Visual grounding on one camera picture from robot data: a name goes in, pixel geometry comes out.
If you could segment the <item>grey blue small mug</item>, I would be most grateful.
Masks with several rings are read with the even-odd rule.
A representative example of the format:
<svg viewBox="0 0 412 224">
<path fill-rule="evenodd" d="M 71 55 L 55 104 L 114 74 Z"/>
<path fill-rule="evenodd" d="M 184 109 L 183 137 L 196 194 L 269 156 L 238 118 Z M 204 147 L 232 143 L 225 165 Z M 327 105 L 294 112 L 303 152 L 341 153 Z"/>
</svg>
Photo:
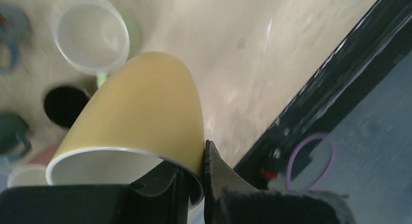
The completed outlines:
<svg viewBox="0 0 412 224">
<path fill-rule="evenodd" d="M 0 2 L 0 73 L 17 67 L 20 43 L 30 38 L 32 27 L 25 11 L 6 1 Z"/>
</svg>

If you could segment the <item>pink mug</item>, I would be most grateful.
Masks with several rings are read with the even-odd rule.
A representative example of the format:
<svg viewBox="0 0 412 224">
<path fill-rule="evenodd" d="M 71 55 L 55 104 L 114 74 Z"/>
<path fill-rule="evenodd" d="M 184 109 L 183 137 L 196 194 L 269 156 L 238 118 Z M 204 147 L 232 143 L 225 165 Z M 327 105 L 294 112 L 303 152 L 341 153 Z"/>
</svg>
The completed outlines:
<svg viewBox="0 0 412 224">
<path fill-rule="evenodd" d="M 27 164 L 14 169 L 7 178 L 7 187 L 47 186 L 46 167 L 59 148 L 60 142 L 37 153 Z"/>
</svg>

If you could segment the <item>brown dark mug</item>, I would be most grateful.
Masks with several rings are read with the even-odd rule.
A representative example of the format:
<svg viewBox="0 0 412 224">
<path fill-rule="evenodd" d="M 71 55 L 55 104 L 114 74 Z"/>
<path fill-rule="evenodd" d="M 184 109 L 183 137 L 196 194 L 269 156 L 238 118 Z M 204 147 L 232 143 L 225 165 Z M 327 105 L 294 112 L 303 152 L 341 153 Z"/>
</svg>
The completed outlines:
<svg viewBox="0 0 412 224">
<path fill-rule="evenodd" d="M 46 116 L 56 125 L 69 129 L 90 100 L 90 96 L 73 86 L 57 86 L 49 90 L 43 101 Z"/>
</svg>

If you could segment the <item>teal cream mug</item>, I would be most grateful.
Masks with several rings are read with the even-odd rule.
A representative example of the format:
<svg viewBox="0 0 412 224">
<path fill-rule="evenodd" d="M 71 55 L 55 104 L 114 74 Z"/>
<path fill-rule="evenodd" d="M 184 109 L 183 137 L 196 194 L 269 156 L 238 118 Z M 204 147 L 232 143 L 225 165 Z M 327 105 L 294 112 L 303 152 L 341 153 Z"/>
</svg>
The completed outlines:
<svg viewBox="0 0 412 224">
<path fill-rule="evenodd" d="M 19 115 L 12 112 L 0 113 L 0 165 L 15 163 L 32 149 L 26 134 L 29 126 Z"/>
</svg>

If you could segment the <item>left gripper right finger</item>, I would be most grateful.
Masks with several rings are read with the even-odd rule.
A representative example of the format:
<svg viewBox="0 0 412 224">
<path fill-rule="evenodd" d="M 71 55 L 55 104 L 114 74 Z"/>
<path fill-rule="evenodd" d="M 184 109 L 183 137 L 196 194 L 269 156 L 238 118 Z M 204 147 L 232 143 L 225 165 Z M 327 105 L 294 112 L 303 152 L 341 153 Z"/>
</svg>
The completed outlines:
<svg viewBox="0 0 412 224">
<path fill-rule="evenodd" d="M 206 224 L 354 224 L 344 196 L 330 191 L 258 190 L 220 157 L 212 141 L 204 154 Z"/>
</svg>

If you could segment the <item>green mug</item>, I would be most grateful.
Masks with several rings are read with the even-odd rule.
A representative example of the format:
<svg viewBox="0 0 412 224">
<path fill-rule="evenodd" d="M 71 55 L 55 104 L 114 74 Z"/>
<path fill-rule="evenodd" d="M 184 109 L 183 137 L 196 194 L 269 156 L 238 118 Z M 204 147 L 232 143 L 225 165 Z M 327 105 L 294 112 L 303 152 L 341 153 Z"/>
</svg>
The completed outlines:
<svg viewBox="0 0 412 224">
<path fill-rule="evenodd" d="M 94 76 L 100 87 L 135 56 L 141 33 L 137 18 L 108 0 L 58 0 L 52 7 L 51 34 L 65 60 Z"/>
</svg>

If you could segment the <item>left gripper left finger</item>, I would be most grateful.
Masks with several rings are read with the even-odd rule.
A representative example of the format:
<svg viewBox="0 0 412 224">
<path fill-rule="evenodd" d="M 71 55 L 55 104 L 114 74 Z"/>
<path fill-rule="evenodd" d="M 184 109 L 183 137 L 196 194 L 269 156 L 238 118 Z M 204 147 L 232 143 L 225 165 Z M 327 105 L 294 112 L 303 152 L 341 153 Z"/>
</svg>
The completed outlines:
<svg viewBox="0 0 412 224">
<path fill-rule="evenodd" d="M 3 224 L 185 224 L 189 176 L 162 162 L 126 185 L 14 187 L 0 195 Z"/>
</svg>

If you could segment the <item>yellow mug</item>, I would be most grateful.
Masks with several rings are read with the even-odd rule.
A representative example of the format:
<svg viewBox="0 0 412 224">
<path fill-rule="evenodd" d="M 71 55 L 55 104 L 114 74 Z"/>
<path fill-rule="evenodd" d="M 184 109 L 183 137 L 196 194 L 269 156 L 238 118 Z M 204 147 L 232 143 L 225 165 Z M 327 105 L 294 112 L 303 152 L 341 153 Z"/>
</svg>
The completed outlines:
<svg viewBox="0 0 412 224">
<path fill-rule="evenodd" d="M 128 60 L 89 100 L 47 166 L 50 185 L 130 184 L 162 162 L 189 173 L 203 199 L 204 123 L 187 66 L 164 52 Z"/>
</svg>

